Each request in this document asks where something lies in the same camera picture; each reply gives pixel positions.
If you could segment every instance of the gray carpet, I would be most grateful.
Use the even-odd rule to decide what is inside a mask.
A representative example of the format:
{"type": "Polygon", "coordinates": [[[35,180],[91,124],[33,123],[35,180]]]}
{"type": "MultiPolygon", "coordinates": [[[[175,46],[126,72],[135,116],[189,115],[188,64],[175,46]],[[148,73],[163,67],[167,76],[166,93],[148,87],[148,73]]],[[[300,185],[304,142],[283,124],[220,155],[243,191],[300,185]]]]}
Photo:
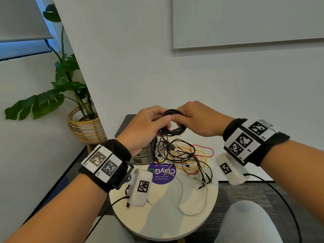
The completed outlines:
{"type": "MultiPolygon", "coordinates": [[[[81,165],[80,162],[86,156],[87,151],[68,172],[67,177],[70,182],[77,176],[77,171],[81,165]]],[[[301,229],[303,242],[324,242],[324,226],[298,205],[282,188],[275,183],[272,183],[272,185],[281,193],[294,211],[301,229]]],[[[275,224],[284,243],[298,242],[296,226],[284,202],[267,184],[255,182],[244,183],[238,186],[232,186],[229,183],[219,183],[218,197],[211,215],[199,229],[186,237],[186,242],[214,242],[227,209],[231,204],[240,200],[251,200],[264,208],[275,224]]],[[[110,200],[107,197],[99,215],[102,215],[109,206],[110,200]]],[[[107,214],[112,215],[113,211],[110,210],[107,214]]],[[[155,242],[135,235],[133,237],[138,243],[155,242]]]]}

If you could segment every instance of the wicker basket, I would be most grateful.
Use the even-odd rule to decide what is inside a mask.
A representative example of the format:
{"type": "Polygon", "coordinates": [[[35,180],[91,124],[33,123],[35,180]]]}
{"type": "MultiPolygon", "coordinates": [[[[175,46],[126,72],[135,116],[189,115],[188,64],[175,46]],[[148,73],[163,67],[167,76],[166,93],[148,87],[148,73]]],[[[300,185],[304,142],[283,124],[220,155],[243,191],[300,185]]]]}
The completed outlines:
{"type": "Polygon", "coordinates": [[[88,144],[100,144],[107,141],[105,131],[99,118],[89,121],[74,121],[75,114],[80,112],[79,108],[75,108],[68,116],[68,124],[72,133],[81,141],[88,144]]]}

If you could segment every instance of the hand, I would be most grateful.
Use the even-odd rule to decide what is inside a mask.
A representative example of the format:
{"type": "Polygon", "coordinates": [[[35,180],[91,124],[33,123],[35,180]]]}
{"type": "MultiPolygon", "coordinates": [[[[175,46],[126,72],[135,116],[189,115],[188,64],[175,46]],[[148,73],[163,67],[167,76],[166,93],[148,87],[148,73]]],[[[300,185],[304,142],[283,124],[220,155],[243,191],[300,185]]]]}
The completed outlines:
{"type": "Polygon", "coordinates": [[[182,124],[197,135],[223,136],[224,130],[235,118],[221,114],[199,101],[189,101],[178,109],[182,115],[174,115],[174,122],[182,124]]]}
{"type": "Polygon", "coordinates": [[[159,136],[160,128],[171,127],[170,121],[174,119],[174,115],[161,118],[166,110],[161,106],[140,110],[116,140],[123,144],[132,156],[137,155],[155,136],[159,136]]]}

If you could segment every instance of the black strap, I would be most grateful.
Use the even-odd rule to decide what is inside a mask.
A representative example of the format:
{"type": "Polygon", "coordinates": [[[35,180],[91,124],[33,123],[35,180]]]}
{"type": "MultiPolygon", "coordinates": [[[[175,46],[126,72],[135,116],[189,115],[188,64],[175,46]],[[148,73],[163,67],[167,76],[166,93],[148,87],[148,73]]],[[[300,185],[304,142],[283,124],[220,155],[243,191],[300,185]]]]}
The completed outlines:
{"type": "MultiPolygon", "coordinates": [[[[237,119],[233,120],[226,127],[226,129],[223,133],[223,140],[226,142],[227,139],[234,133],[234,131],[237,128],[240,128],[243,131],[245,131],[247,134],[249,134],[251,137],[253,137],[256,140],[259,140],[259,142],[260,142],[261,139],[259,137],[257,137],[256,135],[254,135],[252,132],[245,129],[244,127],[242,127],[242,124],[246,120],[247,120],[246,118],[237,118],[237,119]]],[[[262,144],[253,153],[251,153],[245,160],[247,162],[255,164],[256,166],[260,166],[265,155],[267,155],[267,153],[272,149],[272,147],[274,145],[284,143],[285,141],[287,141],[289,139],[290,139],[289,135],[278,132],[278,133],[274,134],[272,137],[270,137],[268,140],[266,140],[265,142],[261,141],[260,143],[262,143],[262,144]]]]}
{"type": "Polygon", "coordinates": [[[127,148],[123,146],[123,144],[121,144],[115,139],[108,140],[105,144],[103,144],[103,146],[112,151],[112,153],[123,162],[114,172],[112,177],[109,179],[108,183],[104,183],[97,176],[95,176],[95,174],[93,174],[84,166],[80,167],[79,173],[87,175],[103,191],[109,193],[109,191],[114,188],[113,186],[118,186],[126,176],[128,169],[128,165],[126,162],[130,161],[132,155],[127,150],[127,148]]]}

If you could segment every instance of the round sticker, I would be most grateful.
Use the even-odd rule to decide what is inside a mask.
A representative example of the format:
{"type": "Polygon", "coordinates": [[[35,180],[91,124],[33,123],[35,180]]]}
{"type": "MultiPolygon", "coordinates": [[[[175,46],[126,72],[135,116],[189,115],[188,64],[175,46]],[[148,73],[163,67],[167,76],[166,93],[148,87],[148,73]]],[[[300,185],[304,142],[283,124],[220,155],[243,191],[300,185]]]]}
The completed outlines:
{"type": "Polygon", "coordinates": [[[170,167],[170,164],[157,164],[157,163],[151,163],[148,167],[148,171],[153,173],[153,180],[152,182],[155,184],[167,184],[171,182],[174,179],[174,176],[177,173],[177,169],[174,164],[170,167]]]}

